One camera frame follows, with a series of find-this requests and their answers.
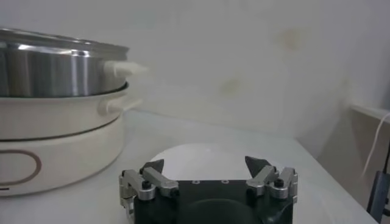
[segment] white shelf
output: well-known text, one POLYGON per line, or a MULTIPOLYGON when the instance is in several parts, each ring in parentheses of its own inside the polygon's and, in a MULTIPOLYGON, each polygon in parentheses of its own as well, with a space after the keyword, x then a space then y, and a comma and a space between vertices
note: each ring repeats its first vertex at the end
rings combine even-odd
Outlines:
MULTIPOLYGON (((358 105, 352 105, 351 109, 379 120, 382 119, 384 115, 390 113, 390 110, 382 108, 363 107, 358 105)), ((386 118, 385 122, 390 124, 390 116, 386 118)))

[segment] pot lid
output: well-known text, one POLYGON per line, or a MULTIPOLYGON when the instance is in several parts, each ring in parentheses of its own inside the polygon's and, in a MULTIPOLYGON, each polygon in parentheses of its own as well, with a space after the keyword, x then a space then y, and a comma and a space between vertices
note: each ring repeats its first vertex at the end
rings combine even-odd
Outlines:
POLYGON ((0 41, 7 43, 28 44, 33 46, 75 49, 82 51, 104 51, 126 53, 129 48, 97 41, 83 40, 60 35, 31 32, 21 29, 0 27, 0 41))

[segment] oval button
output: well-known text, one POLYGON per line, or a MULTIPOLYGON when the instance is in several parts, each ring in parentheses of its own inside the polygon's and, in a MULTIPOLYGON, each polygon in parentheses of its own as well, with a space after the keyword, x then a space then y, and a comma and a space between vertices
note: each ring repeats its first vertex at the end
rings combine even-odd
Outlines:
POLYGON ((39 157, 29 151, 0 150, 0 186, 11 186, 30 181, 42 167, 39 157))

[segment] cable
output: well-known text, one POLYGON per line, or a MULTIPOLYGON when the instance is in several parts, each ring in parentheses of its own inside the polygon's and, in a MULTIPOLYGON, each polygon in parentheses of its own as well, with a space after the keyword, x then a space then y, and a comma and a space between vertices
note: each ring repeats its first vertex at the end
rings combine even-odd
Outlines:
POLYGON ((372 147, 370 149, 370 153, 368 154, 368 157, 367 157, 367 160, 366 160, 366 164, 364 165, 364 169, 363 169, 363 172, 361 173, 361 176, 360 178, 363 179, 364 177, 364 174, 366 174, 366 171, 367 171, 367 168, 368 168, 368 164, 370 163, 370 160, 371 160, 371 156, 372 154, 374 153, 374 150, 375 150, 375 145, 377 144, 377 140, 378 140, 378 135, 379 135, 379 131, 380 131, 380 128, 382 127, 385 119, 390 116, 390 112, 388 112, 386 115, 384 115, 382 117, 382 119, 380 119, 380 122, 378 124, 378 127, 377 127, 377 131, 375 132, 375 137, 374 137, 374 141, 372 143, 372 147))
POLYGON ((389 142, 389 147, 388 147, 388 154, 386 155, 385 165, 383 166, 383 173, 388 172, 389 157, 390 157, 390 142, 389 142))

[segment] metal bracket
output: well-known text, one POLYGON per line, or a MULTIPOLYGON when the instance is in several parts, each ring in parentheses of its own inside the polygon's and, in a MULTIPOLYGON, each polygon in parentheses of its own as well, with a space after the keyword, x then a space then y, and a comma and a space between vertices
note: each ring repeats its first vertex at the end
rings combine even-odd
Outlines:
POLYGON ((255 195, 258 197, 264 195, 266 185, 277 178, 278 172, 275 167, 264 166, 254 178, 247 180, 246 184, 254 190, 255 195))
POLYGON ((269 185, 271 197, 286 199, 288 196, 297 201, 298 194, 298 173, 295 169, 286 167, 283 169, 277 180, 269 185))
POLYGON ((174 198, 179 195, 179 182, 164 177, 151 167, 144 168, 143 178, 156 185, 162 196, 174 198))
POLYGON ((155 197, 155 191, 156 187, 142 178, 135 170, 122 172, 119 176, 119 196, 128 220, 132 219, 134 197, 137 196, 142 201, 152 200, 155 197))

